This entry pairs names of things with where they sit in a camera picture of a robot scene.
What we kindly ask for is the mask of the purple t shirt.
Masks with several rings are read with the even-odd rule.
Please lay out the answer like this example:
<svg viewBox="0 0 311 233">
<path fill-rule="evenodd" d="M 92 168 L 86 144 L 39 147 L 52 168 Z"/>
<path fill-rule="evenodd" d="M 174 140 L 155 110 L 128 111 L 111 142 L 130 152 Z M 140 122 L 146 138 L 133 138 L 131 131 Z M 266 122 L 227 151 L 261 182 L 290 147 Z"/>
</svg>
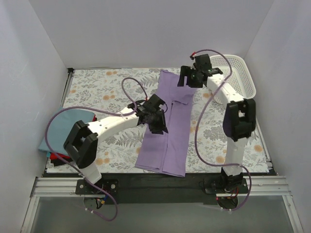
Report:
<svg viewBox="0 0 311 233">
<path fill-rule="evenodd" d="M 179 76 L 161 70 L 156 94 L 165 101 L 168 133 L 146 129 L 135 167 L 185 177 L 190 137 L 190 120 L 195 88 L 178 87 Z"/>
</svg>

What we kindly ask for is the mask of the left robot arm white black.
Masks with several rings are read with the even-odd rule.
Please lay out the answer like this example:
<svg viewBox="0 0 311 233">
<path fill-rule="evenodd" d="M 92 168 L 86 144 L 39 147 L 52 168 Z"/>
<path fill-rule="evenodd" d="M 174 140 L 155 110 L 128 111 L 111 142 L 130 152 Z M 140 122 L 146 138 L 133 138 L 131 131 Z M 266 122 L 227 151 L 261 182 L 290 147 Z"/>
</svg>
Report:
<svg viewBox="0 0 311 233">
<path fill-rule="evenodd" d="M 147 100 L 127 105 L 115 116 L 89 123 L 79 120 L 73 125 L 64 142 L 64 149 L 88 180 L 86 187 L 92 194 L 99 194 L 104 187 L 95 163 L 97 146 L 121 131 L 144 124 L 153 134 L 168 133 L 162 106 L 167 106 L 165 101 L 153 94 Z"/>
</svg>

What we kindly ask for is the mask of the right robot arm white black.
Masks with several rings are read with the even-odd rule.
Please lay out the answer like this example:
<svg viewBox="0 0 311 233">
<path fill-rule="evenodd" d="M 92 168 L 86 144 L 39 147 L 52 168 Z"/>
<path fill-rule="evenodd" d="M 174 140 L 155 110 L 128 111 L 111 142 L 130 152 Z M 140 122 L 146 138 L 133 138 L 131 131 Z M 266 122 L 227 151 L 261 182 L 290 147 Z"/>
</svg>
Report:
<svg viewBox="0 0 311 233">
<path fill-rule="evenodd" d="M 240 95 L 227 81 L 233 74 L 229 68 L 227 76 L 217 67 L 213 67 L 208 50 L 194 52 L 190 58 L 192 66 L 180 68 L 178 86 L 191 88 L 207 87 L 213 97 L 218 98 L 225 107 L 223 131 L 227 137 L 225 163 L 220 165 L 219 177 L 208 182 L 208 187 L 216 192 L 235 191 L 243 183 L 243 156 L 248 139 L 256 128 L 256 102 Z"/>
</svg>

